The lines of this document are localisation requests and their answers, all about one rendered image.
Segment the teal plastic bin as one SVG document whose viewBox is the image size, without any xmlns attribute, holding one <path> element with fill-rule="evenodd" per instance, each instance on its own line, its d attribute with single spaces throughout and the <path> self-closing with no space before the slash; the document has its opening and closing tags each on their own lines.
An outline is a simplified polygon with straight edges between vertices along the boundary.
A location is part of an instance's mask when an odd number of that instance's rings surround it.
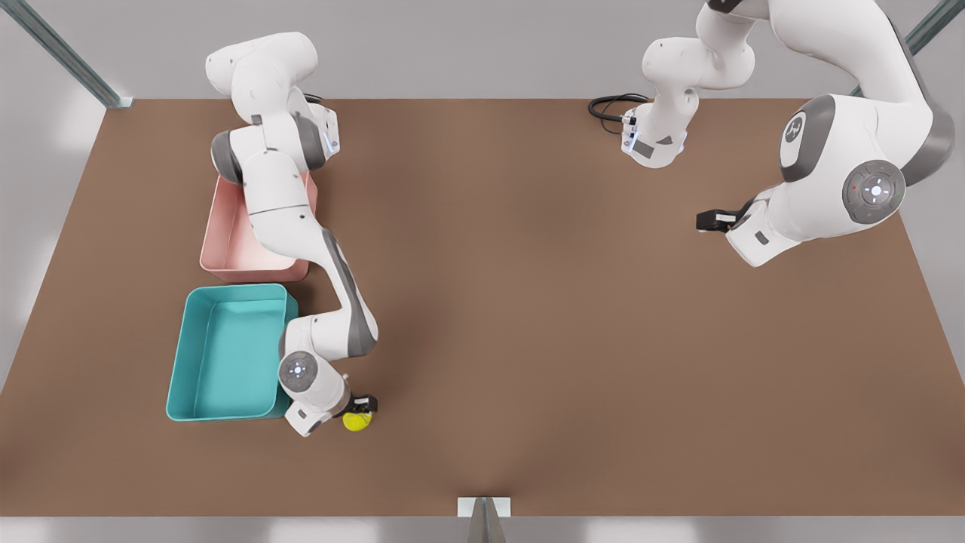
<svg viewBox="0 0 965 543">
<path fill-rule="evenodd" d="M 299 304 L 279 283 L 200 287 L 187 296 L 166 402 L 173 422 L 279 419 L 279 339 Z"/>
</svg>

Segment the pink plastic bin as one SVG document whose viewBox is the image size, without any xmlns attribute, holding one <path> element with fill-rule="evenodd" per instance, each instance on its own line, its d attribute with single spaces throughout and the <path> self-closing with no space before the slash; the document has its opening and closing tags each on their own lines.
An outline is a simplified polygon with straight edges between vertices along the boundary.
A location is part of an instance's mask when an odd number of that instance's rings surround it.
<svg viewBox="0 0 965 543">
<path fill-rule="evenodd" d="M 249 222 L 244 190 L 221 176 L 199 262 L 204 271 L 226 283 L 297 282 L 309 274 L 309 262 L 280 256 L 259 244 Z"/>
</svg>

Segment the silver frame post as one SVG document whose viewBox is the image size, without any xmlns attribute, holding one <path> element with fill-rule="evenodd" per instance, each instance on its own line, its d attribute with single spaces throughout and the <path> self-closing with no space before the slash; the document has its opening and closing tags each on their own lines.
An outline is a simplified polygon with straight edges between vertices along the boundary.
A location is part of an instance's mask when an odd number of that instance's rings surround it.
<svg viewBox="0 0 965 543">
<path fill-rule="evenodd" d="M 0 0 L 0 9 L 20 25 L 30 37 L 60 66 L 62 66 L 87 92 L 96 97 L 107 109 L 131 108 L 133 97 L 118 95 L 92 66 L 68 44 L 27 0 Z"/>
<path fill-rule="evenodd" d="M 931 91 L 965 85 L 965 0 L 876 0 L 896 24 Z"/>
<path fill-rule="evenodd" d="M 466 543 L 507 543 L 502 520 L 511 516 L 511 498 L 459 497 L 456 516 L 470 519 Z"/>
</svg>

